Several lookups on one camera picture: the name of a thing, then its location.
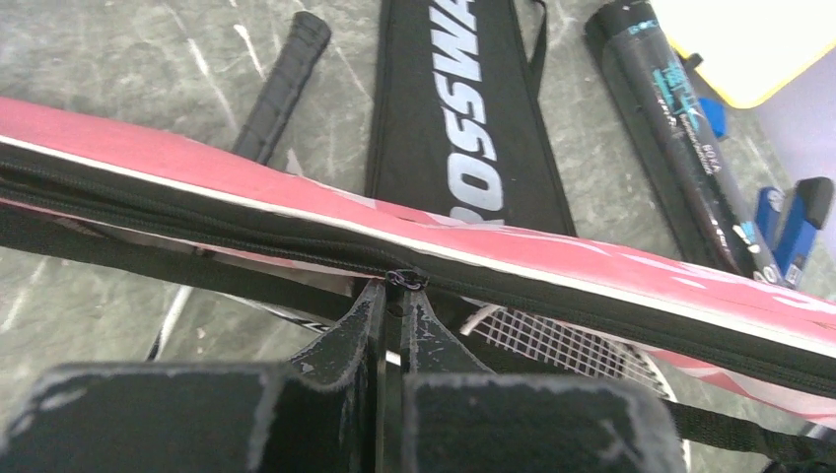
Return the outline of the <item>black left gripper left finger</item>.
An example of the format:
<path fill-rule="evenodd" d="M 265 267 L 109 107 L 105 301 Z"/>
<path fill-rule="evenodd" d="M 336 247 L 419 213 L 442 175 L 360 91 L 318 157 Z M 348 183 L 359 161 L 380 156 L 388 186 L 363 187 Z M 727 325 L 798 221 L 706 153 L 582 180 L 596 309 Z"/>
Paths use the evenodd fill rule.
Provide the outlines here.
<path fill-rule="evenodd" d="M 1 437 L 5 472 L 371 472 L 385 288 L 291 360 L 69 364 Z"/>

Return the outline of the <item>black racket bag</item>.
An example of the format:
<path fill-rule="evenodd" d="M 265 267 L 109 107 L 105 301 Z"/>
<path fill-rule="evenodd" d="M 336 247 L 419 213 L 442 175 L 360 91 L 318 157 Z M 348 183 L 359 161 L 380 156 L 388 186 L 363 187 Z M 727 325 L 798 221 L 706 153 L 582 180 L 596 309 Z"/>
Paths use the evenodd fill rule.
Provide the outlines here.
<path fill-rule="evenodd" d="M 472 224 L 576 228 L 511 1 L 385 1 L 364 193 Z"/>

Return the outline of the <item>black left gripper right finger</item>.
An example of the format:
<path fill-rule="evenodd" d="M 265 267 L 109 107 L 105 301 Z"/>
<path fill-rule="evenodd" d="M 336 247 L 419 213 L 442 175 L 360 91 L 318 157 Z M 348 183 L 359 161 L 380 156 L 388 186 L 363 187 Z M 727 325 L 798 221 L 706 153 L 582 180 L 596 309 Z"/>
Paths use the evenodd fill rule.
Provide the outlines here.
<path fill-rule="evenodd" d="M 662 401 L 629 381 L 495 373 L 434 315 L 399 300 L 405 472 L 682 472 Z"/>

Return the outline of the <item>pink racket bag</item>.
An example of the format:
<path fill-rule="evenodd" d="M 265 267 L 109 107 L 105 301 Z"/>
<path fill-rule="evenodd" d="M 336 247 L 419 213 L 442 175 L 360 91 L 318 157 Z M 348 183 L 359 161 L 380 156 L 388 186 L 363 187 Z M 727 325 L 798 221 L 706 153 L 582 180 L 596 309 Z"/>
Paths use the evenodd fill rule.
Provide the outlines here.
<path fill-rule="evenodd" d="M 385 288 L 383 325 L 402 320 L 403 294 L 440 290 L 613 335 L 723 388 L 835 418 L 833 303 L 624 246 L 469 225 L 172 133 L 7 98 L 1 242 L 337 322 L 372 282 Z M 835 468 L 831 442 L 662 404 L 680 441 Z"/>

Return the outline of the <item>black shuttlecock tube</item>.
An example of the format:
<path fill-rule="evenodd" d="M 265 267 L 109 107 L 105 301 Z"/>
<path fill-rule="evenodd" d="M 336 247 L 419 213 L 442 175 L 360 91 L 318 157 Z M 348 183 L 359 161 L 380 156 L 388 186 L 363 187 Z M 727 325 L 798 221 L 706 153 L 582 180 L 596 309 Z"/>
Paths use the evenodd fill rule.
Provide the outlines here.
<path fill-rule="evenodd" d="M 584 34 L 683 260 L 785 285 L 651 3 L 608 1 Z"/>

